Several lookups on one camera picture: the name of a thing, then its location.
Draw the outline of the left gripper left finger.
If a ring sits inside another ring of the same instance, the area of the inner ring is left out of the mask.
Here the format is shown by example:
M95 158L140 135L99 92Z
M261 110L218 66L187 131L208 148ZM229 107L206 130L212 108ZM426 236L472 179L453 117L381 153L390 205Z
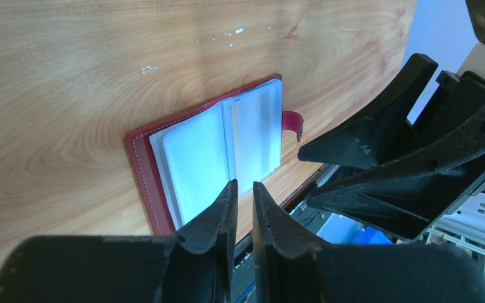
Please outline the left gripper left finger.
M0 269L0 302L230 302L237 190L170 235L28 238Z

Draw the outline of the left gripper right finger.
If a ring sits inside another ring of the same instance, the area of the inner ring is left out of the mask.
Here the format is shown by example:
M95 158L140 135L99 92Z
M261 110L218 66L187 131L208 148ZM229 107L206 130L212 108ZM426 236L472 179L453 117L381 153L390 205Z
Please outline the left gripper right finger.
M302 283L283 286L273 302L485 302L484 275L453 246L325 241L305 269Z

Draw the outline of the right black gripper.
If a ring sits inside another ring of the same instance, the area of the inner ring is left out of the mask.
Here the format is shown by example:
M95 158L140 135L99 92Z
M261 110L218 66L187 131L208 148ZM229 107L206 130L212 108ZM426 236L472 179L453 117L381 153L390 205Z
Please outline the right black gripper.
M374 167L315 189L308 206L412 240L454 205L485 193L485 79L441 72L416 122L406 123L437 68L429 56L411 55L370 103L300 147L300 161ZM406 138L439 139L379 165L404 124Z

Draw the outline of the red leather card holder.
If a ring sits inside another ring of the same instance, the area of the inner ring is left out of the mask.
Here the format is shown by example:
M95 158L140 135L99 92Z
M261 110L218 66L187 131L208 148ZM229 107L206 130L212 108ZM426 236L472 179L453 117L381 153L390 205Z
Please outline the red leather card holder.
M131 131L126 150L153 234L182 228L231 180L246 194L279 168L282 133L301 138L303 124L283 109L276 73Z

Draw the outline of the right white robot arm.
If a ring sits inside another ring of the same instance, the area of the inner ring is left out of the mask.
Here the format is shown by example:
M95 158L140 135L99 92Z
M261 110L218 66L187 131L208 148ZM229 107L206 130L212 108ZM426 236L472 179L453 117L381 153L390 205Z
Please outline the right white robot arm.
M367 106L298 151L336 165L308 205L403 241L436 225L485 235L485 78L413 54Z

